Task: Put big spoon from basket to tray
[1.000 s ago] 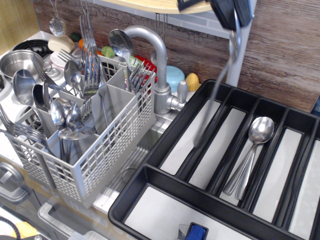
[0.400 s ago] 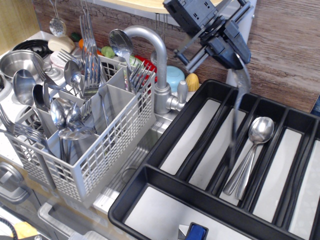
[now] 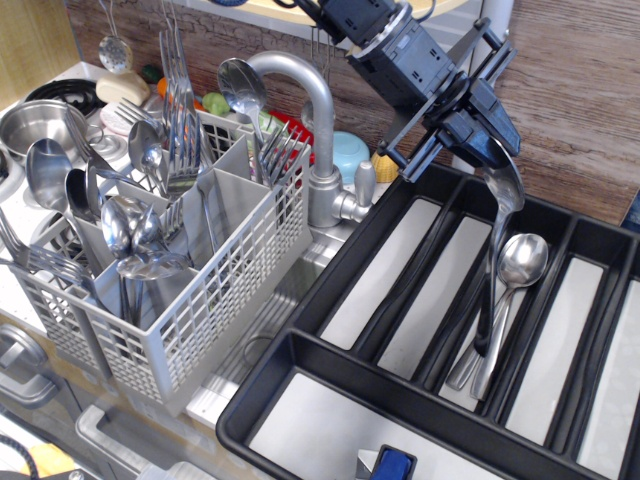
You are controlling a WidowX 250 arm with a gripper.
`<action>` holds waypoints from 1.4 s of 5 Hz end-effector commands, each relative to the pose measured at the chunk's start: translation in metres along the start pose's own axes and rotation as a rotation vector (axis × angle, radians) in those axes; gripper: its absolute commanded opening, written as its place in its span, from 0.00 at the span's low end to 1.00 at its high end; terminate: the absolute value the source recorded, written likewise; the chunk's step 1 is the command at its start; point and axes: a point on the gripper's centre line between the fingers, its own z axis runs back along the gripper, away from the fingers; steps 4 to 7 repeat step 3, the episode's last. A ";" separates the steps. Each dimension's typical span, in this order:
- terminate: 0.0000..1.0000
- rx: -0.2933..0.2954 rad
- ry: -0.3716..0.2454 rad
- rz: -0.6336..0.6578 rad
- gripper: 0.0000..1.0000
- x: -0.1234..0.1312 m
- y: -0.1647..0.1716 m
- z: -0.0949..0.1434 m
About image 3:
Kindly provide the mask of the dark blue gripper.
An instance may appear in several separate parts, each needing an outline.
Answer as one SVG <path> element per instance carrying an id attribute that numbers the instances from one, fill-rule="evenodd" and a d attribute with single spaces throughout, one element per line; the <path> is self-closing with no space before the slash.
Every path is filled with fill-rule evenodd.
<path id="1" fill-rule="evenodd" d="M 489 54 L 470 73 L 480 41 Z M 501 144 L 512 157 L 519 154 L 520 134 L 492 86 L 515 54 L 487 18 L 444 51 L 410 15 L 397 14 L 347 60 L 395 112 L 379 152 L 415 182 L 443 149 L 475 168 L 493 170 L 507 163 Z"/>

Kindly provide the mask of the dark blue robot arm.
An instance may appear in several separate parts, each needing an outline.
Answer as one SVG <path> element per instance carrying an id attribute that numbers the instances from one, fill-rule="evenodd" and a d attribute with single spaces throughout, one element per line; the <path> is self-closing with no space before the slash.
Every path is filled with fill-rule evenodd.
<path id="1" fill-rule="evenodd" d="M 501 168 L 521 137 L 492 86 L 516 54 L 481 18 L 443 50 L 405 1 L 300 1 L 347 60 L 395 111 L 378 151 L 415 181 L 447 149 L 473 167 Z"/>

